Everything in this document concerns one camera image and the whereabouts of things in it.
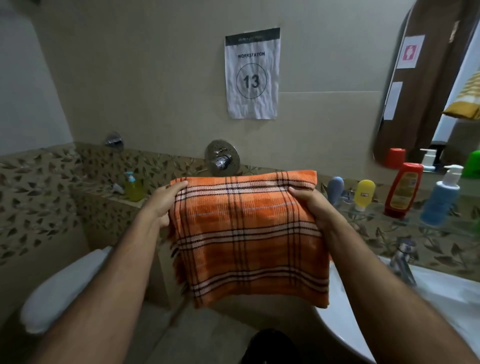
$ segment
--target wash basin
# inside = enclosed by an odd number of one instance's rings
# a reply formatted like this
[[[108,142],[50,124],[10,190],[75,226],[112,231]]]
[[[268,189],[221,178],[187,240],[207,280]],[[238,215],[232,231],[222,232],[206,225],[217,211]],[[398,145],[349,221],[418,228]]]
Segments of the wash basin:
[[[446,318],[480,358],[480,283],[421,267],[410,266],[410,269],[417,282],[414,289]],[[315,308],[322,322],[348,349],[375,363],[333,262],[330,262],[329,295],[328,308]]]

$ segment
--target towel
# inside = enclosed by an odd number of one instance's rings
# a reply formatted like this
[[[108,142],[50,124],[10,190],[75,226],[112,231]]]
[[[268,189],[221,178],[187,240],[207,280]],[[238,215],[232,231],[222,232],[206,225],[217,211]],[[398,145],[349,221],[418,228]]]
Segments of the towel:
[[[473,74],[443,114],[458,119],[480,119],[480,71]]]
[[[170,210],[172,257],[196,307],[232,294],[284,294],[328,306],[329,255],[311,213],[288,187],[315,171],[188,180]]]

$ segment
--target white paper sheet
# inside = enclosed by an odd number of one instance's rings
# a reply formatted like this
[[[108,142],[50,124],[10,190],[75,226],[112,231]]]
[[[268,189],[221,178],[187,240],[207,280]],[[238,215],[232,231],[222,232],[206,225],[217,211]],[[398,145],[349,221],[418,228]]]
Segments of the white paper sheet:
[[[424,39],[425,35],[406,36],[403,39],[402,47],[400,48],[400,57],[396,65],[397,69],[415,68],[417,66]]]
[[[233,119],[276,119],[280,28],[225,37],[228,114]]]
[[[402,91],[403,82],[392,82],[390,86],[390,92],[388,93],[388,99],[385,103],[384,120],[393,120],[395,116],[396,105],[398,104],[398,98]]]

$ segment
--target yellow-green soap bottle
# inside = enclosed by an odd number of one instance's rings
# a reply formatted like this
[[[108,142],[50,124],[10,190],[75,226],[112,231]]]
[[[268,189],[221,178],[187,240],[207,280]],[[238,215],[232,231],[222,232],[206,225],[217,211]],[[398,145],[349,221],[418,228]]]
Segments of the yellow-green soap bottle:
[[[357,211],[365,211],[365,208],[372,202],[373,193],[375,192],[375,183],[370,180],[360,181],[355,190],[353,202]]]
[[[125,172],[128,181],[125,183],[125,195],[130,201],[137,202],[145,197],[144,187],[140,181],[133,176],[133,172]]]

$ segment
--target person's right arm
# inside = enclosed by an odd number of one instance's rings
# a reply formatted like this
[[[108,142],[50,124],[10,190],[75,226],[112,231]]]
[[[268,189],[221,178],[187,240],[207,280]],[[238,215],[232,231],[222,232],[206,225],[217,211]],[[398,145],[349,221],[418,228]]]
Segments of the person's right arm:
[[[289,192],[315,216],[377,363],[480,363],[445,319],[378,259],[320,192],[291,187]]]

